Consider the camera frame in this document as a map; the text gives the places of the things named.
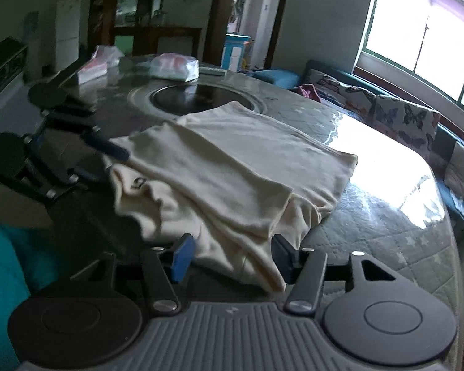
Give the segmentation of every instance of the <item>wooden cabinet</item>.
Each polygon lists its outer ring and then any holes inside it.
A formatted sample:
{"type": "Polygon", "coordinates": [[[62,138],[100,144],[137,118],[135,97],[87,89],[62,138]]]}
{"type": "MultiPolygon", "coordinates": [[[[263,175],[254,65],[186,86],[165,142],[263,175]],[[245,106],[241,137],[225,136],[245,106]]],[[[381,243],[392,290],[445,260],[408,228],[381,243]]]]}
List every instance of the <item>wooden cabinet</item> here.
{"type": "Polygon", "coordinates": [[[91,0],[89,6],[88,51],[97,45],[109,44],[110,29],[114,26],[117,0],[91,0]]]}
{"type": "Polygon", "coordinates": [[[158,52],[158,39],[161,37],[191,37],[191,55],[197,57],[201,28],[188,27],[117,27],[110,32],[110,44],[117,36],[133,36],[132,54],[142,56],[158,52]]]}

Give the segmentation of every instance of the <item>window frame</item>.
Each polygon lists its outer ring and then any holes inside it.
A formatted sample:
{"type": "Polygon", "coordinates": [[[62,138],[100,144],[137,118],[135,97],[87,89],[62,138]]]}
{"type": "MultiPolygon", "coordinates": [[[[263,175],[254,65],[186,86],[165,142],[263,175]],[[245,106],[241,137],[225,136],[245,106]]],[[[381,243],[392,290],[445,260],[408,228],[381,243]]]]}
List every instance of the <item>window frame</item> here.
{"type": "Polygon", "coordinates": [[[464,105],[461,103],[461,101],[462,101],[462,99],[464,97],[464,84],[462,86],[462,90],[461,90],[461,94],[459,95],[459,99],[455,100],[454,98],[449,96],[447,93],[445,93],[443,90],[441,90],[437,86],[433,85],[432,83],[428,82],[426,79],[424,79],[423,77],[421,77],[421,76],[419,76],[418,74],[415,73],[416,68],[418,66],[419,57],[421,56],[421,51],[423,49],[424,38],[426,37],[426,32],[428,30],[428,24],[426,25],[426,27],[425,27],[425,29],[423,31],[423,39],[421,41],[421,48],[419,49],[419,54],[418,54],[418,57],[416,58],[416,63],[414,64],[414,70],[409,70],[409,69],[405,68],[404,66],[402,66],[401,64],[398,64],[395,61],[393,61],[393,60],[391,60],[391,59],[389,59],[389,58],[387,58],[385,56],[382,56],[381,54],[378,54],[375,51],[372,51],[372,50],[367,48],[367,41],[368,41],[368,39],[370,37],[371,29],[372,29],[372,26],[373,26],[373,20],[375,18],[375,11],[376,11],[377,2],[378,2],[378,0],[375,0],[375,2],[373,3],[370,22],[369,22],[369,24],[367,26],[367,31],[366,31],[366,34],[365,34],[365,37],[364,37],[364,44],[363,44],[362,51],[364,51],[365,53],[368,53],[368,54],[370,54],[370,55],[372,55],[372,56],[374,56],[374,57],[376,57],[376,58],[378,58],[378,59],[380,59],[382,61],[385,61],[386,63],[392,64],[393,66],[396,66],[400,70],[402,70],[405,73],[413,76],[414,78],[420,80],[422,83],[426,84],[427,86],[434,89],[438,93],[442,94],[448,100],[450,100],[451,103],[455,104],[456,106],[459,106],[462,110],[464,110],[464,105]]]}

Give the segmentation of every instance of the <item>wooden door frame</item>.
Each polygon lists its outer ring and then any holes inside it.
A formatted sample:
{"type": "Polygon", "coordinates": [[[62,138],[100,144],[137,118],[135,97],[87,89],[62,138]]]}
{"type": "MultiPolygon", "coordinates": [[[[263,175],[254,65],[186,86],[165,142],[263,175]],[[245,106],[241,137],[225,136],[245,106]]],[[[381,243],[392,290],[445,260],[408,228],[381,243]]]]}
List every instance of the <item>wooden door frame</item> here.
{"type": "Polygon", "coordinates": [[[90,0],[88,20],[88,53],[94,53],[97,45],[110,43],[110,30],[115,24],[117,0],[103,0],[101,8],[95,7],[96,0],[90,0]]]}
{"type": "Polygon", "coordinates": [[[269,70],[272,67],[273,55],[275,54],[275,48],[277,47],[278,34],[280,33],[280,26],[282,25],[283,13],[286,8],[287,0],[279,0],[277,7],[277,14],[275,16],[275,22],[273,23],[272,36],[270,43],[268,44],[268,51],[265,59],[265,70],[269,70]]]}
{"type": "MultiPolygon", "coordinates": [[[[213,0],[211,3],[210,18],[203,51],[203,61],[205,63],[217,66],[221,64],[225,34],[227,25],[229,24],[231,1],[232,0],[213,0]]],[[[285,5],[286,0],[279,0],[275,22],[273,23],[272,36],[268,45],[265,69],[270,68],[272,65],[285,5]]]]}

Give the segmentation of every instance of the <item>doorway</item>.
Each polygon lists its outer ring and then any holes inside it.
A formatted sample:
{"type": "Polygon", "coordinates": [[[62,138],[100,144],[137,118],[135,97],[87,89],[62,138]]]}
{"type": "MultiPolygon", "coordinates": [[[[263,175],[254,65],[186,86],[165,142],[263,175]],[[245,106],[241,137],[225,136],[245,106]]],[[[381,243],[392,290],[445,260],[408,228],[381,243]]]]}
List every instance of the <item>doorway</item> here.
{"type": "Polygon", "coordinates": [[[234,0],[227,33],[250,37],[245,45],[243,69],[264,68],[279,2],[280,0],[234,0]]]}
{"type": "MultiPolygon", "coordinates": [[[[255,66],[258,68],[263,67],[263,69],[271,68],[272,61],[273,61],[273,54],[275,52],[275,46],[277,44],[278,34],[280,32],[280,26],[282,22],[283,11],[285,8],[286,0],[266,0],[265,4],[263,4],[263,0],[261,4],[256,3],[256,7],[259,7],[259,11],[256,13],[261,13],[261,10],[269,12],[271,16],[275,19],[273,21],[273,25],[271,25],[271,17],[270,15],[263,16],[263,24],[261,25],[260,29],[263,29],[267,32],[265,38],[260,37],[260,41],[258,42],[259,47],[254,52],[254,43],[246,44],[247,49],[250,49],[245,52],[245,64],[254,68],[255,66]],[[266,58],[264,58],[264,49],[266,48],[266,58]]],[[[224,48],[225,44],[229,44],[230,36],[226,36],[227,32],[233,31],[235,27],[235,31],[238,32],[239,30],[242,31],[242,26],[246,27],[244,22],[247,23],[247,18],[245,17],[244,10],[247,8],[246,0],[213,0],[210,10],[210,17],[208,21],[208,28],[206,31],[206,39],[205,45],[203,50],[203,62],[207,64],[213,64],[220,66],[223,62],[224,55],[227,52],[226,48],[224,48]],[[242,15],[241,22],[239,23],[238,17],[242,15]]],[[[258,28],[256,28],[256,32],[251,32],[256,42],[258,34],[258,28]]]]}

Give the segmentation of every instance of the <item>sofa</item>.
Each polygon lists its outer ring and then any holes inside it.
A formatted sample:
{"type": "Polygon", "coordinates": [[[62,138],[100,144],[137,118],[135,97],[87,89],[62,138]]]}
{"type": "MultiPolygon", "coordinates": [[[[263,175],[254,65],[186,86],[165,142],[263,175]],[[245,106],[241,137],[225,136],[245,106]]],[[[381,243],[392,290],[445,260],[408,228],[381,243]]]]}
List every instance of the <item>sofa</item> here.
{"type": "MultiPolygon", "coordinates": [[[[289,70],[273,69],[256,71],[253,72],[251,76],[280,88],[292,89],[302,85],[303,83],[307,83],[311,70],[317,70],[330,75],[342,83],[364,88],[374,93],[375,95],[397,97],[391,92],[382,89],[379,86],[370,83],[363,78],[360,78],[359,76],[346,73],[345,71],[337,70],[316,60],[309,60],[302,74],[297,74],[289,70]]],[[[435,171],[438,179],[443,178],[445,167],[450,162],[456,142],[459,142],[464,146],[464,141],[460,137],[458,137],[448,128],[444,127],[442,124],[438,124],[436,136],[432,145],[432,155],[428,160],[428,163],[435,171]]]]}

